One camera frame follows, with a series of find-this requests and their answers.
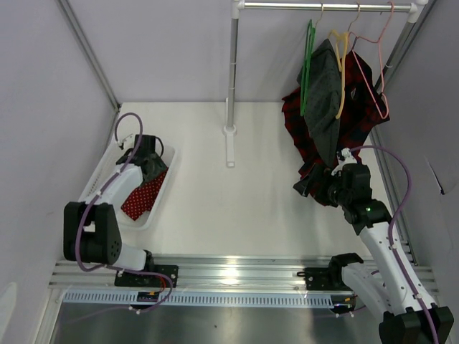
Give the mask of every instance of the white basket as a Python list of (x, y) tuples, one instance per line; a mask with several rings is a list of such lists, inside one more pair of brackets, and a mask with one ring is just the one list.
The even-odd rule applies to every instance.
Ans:
[[(107, 150), (105, 151), (103, 157), (100, 159), (98, 166), (95, 168), (89, 182), (86, 184), (85, 190), (80, 196), (80, 200), (84, 200), (93, 192), (97, 191), (104, 181), (110, 177), (110, 174), (113, 172), (115, 167), (116, 161), (124, 154), (126, 149), (133, 147), (133, 137), (130, 140), (127, 140), (124, 145), (124, 150), (121, 150), (116, 142), (112, 141), (112, 143), (108, 146)], [(157, 153), (159, 154), (161, 147), (158, 144), (156, 147)], [(132, 220), (129, 216), (124, 214), (124, 212), (120, 209), (116, 214), (116, 219), (118, 220), (118, 227), (122, 231), (143, 231), (150, 227), (151, 222), (153, 220), (154, 214), (158, 208), (159, 202), (166, 190), (167, 183), (169, 181), (169, 177), (172, 174), (176, 163), (176, 150), (172, 148), (170, 145), (164, 145), (164, 154), (161, 157), (164, 163), (169, 167), (166, 177), (164, 178), (164, 182), (161, 185), (161, 189), (159, 190), (158, 196), (156, 197), (155, 203), (151, 211), (146, 211), (143, 213), (137, 220)]]

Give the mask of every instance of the white rack foot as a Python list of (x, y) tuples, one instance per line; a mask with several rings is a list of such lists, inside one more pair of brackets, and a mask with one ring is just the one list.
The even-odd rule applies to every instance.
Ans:
[[(228, 116), (228, 98), (225, 102), (226, 115)], [(226, 140), (227, 146), (227, 167), (236, 166), (236, 154), (235, 154), (235, 136), (237, 134), (236, 125), (233, 124), (232, 128), (227, 126), (223, 127), (223, 133)]]

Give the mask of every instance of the dark gray garment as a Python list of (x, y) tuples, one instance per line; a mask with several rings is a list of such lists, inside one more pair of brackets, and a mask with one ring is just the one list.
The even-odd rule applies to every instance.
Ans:
[[(328, 39), (311, 56), (308, 99), (304, 119), (323, 162), (333, 167), (340, 120), (341, 76), (336, 55)], [(297, 78), (301, 83), (301, 72)]]

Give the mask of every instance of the clothes rack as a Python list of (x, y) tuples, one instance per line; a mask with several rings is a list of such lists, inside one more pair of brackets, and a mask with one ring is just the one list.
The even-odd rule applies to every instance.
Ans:
[[(406, 49), (404, 41), (409, 36), (414, 24), (419, 18), (428, 0), (417, 0), (410, 4), (394, 5), (394, 12), (408, 13), (407, 23), (395, 44), (387, 64), (390, 64), (394, 57), (400, 56), (402, 49)], [(237, 129), (235, 125), (235, 92), (236, 92), (236, 64), (237, 64), (237, 38), (239, 28), (240, 11), (243, 9), (284, 9), (302, 11), (365, 11), (365, 12), (391, 12), (391, 4), (366, 5), (366, 4), (294, 4), (281, 2), (246, 2), (245, 0), (232, 1), (231, 13), (231, 40), (229, 51), (229, 87), (226, 101), (227, 122), (223, 127), (226, 138), (227, 167), (235, 167), (235, 136)]]

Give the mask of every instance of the perforated metal strip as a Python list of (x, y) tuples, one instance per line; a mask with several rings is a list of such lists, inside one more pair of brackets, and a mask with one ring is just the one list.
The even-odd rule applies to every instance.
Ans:
[[(138, 302), (137, 292), (112, 290), (71, 290), (64, 302), (148, 305)], [(215, 306), (215, 307), (281, 307), (281, 308), (332, 308), (330, 295), (282, 295), (226, 292), (173, 292), (165, 305)]]

